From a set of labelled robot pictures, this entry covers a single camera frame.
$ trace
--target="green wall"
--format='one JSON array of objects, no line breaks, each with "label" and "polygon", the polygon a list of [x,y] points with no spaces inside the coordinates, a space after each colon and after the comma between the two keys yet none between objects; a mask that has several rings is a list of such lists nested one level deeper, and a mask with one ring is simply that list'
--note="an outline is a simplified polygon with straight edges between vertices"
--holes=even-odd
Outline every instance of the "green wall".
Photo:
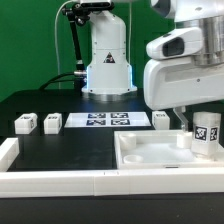
[{"label": "green wall", "polygon": [[[65,0],[1,0],[0,5],[0,101],[15,91],[37,89],[57,75],[54,47],[54,20]],[[149,7],[149,0],[133,3],[131,64],[134,83],[143,85],[143,70],[149,60],[146,44],[173,29],[173,21],[160,18]],[[117,3],[113,13],[127,24],[129,5]],[[59,48],[61,72],[74,71],[75,56],[69,23],[60,16]],[[89,25],[79,28],[82,55],[91,60]],[[72,88],[63,84],[62,88]]]}]

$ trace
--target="white tray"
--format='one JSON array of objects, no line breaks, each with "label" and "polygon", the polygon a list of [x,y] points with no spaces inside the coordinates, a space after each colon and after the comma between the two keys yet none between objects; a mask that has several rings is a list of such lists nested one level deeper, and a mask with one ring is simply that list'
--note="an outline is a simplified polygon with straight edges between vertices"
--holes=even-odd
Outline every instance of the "white tray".
[{"label": "white tray", "polygon": [[[122,148],[121,138],[127,134],[136,135],[136,148]],[[181,130],[168,131],[117,131],[115,132],[115,151],[118,169],[152,168],[197,168],[224,167],[224,149],[219,145],[214,160],[195,157],[190,149],[177,147],[177,134]],[[126,163],[127,156],[140,158],[140,162]]]}]

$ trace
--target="small white cube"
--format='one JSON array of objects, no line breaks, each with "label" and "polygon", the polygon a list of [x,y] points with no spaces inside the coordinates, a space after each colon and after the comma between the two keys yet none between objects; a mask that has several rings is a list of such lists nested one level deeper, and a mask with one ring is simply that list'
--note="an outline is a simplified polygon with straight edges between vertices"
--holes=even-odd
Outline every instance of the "small white cube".
[{"label": "small white cube", "polygon": [[156,130],[169,130],[170,118],[167,116],[165,111],[153,111],[152,124]]},{"label": "small white cube", "polygon": [[48,114],[44,120],[45,134],[58,134],[62,126],[62,115],[59,113]]},{"label": "small white cube", "polygon": [[177,134],[177,147],[181,149],[190,149],[192,144],[192,132],[183,132]]},{"label": "small white cube", "polygon": [[23,114],[14,122],[16,134],[30,134],[37,126],[37,115]]}]

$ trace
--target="white robot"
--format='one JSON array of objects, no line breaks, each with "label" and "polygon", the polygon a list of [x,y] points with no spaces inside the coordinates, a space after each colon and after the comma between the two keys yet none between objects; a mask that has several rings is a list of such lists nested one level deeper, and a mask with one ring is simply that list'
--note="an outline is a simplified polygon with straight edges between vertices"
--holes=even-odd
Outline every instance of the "white robot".
[{"label": "white robot", "polygon": [[100,101],[117,101],[134,96],[132,67],[126,60],[126,27],[109,11],[111,0],[80,0],[73,6],[75,22],[91,23],[92,61],[87,67],[83,96]]},{"label": "white robot", "polygon": [[224,1],[151,0],[151,6],[176,27],[147,45],[146,104],[161,110],[224,99]]}]

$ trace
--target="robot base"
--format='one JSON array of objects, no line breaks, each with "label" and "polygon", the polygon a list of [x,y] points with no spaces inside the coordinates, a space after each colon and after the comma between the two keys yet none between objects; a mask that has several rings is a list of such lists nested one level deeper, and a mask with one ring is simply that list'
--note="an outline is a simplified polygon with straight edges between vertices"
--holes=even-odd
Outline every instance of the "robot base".
[{"label": "robot base", "polygon": [[137,96],[137,87],[133,86],[131,89],[127,90],[127,92],[120,93],[93,93],[89,92],[86,87],[82,89],[83,98],[102,101],[102,102],[114,102],[121,101],[127,98],[132,98]]}]

